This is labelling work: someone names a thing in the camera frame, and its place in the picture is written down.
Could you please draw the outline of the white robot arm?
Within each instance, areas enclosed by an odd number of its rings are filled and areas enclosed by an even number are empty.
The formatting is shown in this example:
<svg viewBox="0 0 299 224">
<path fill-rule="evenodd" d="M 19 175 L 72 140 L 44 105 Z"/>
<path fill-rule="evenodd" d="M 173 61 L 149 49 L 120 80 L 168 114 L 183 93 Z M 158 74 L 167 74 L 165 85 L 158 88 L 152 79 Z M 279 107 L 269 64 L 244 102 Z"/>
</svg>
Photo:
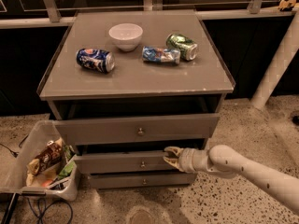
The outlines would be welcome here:
<svg viewBox="0 0 299 224">
<path fill-rule="evenodd" d="M 226 145 L 209 150 L 166 147 L 164 161 L 184 173 L 222 178 L 241 175 L 272 198 L 299 214 L 299 179 L 252 161 Z"/>
</svg>

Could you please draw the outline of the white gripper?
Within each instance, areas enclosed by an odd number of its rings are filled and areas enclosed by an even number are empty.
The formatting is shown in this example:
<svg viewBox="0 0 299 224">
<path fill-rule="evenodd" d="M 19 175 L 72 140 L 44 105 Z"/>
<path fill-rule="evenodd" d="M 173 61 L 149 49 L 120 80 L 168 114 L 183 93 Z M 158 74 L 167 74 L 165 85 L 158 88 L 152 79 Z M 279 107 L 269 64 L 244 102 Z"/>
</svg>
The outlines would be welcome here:
<svg viewBox="0 0 299 224">
<path fill-rule="evenodd" d="M 164 157 L 164 161 L 182 172 L 198 173 L 207 171 L 208 155 L 205 150 L 166 147 L 164 151 L 178 157 L 178 159 Z"/>
</svg>

